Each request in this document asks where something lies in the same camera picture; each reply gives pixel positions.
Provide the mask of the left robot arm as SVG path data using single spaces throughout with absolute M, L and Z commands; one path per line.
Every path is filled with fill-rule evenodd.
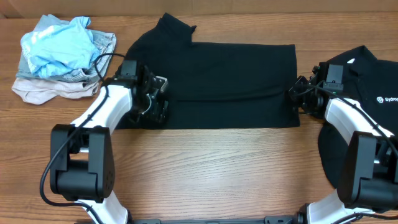
M 111 135 L 124 118 L 132 123 L 165 121 L 169 102 L 165 77 L 137 60 L 124 60 L 119 74 L 102 80 L 91 106 L 70 124 L 57 124 L 50 137 L 50 161 L 41 182 L 82 207 L 93 223 L 132 223 L 130 211 L 114 193 L 116 171 Z

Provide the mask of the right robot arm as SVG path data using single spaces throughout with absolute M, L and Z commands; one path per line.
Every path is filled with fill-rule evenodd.
M 348 145 L 338 187 L 304 205 L 292 223 L 397 219 L 385 215 L 397 210 L 397 139 L 343 91 L 343 73 L 344 66 L 322 62 L 311 79 L 300 76 L 289 90 L 296 108 L 334 126 Z

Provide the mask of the folded denim jeans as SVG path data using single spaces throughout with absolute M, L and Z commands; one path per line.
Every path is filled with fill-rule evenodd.
M 33 31 L 39 30 L 40 26 L 35 26 Z M 110 60 L 109 54 L 114 52 L 116 46 L 116 36 L 114 33 L 105 33 L 98 30 L 89 29 L 94 37 L 94 45 L 99 49 L 99 55 L 95 57 L 89 69 L 79 68 L 64 75 L 50 77 L 48 79 L 35 77 L 30 72 L 28 64 L 21 53 L 21 59 L 18 66 L 16 77 L 18 78 L 38 78 L 44 80 L 55 80 L 61 82 L 96 82 L 98 80 L 97 71 L 105 72 Z

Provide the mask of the light blue crumpled shirt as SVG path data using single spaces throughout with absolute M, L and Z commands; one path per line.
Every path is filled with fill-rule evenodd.
M 24 34 L 22 54 L 35 77 L 48 79 L 73 70 L 89 69 L 100 54 L 94 45 L 89 17 L 75 17 L 62 22 L 49 14 L 40 19 L 39 30 Z

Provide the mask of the black t-shirt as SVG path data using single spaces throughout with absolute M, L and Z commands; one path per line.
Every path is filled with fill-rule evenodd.
M 299 126 L 287 94 L 297 78 L 294 45 L 194 42 L 194 31 L 164 14 L 126 52 L 168 80 L 163 129 Z

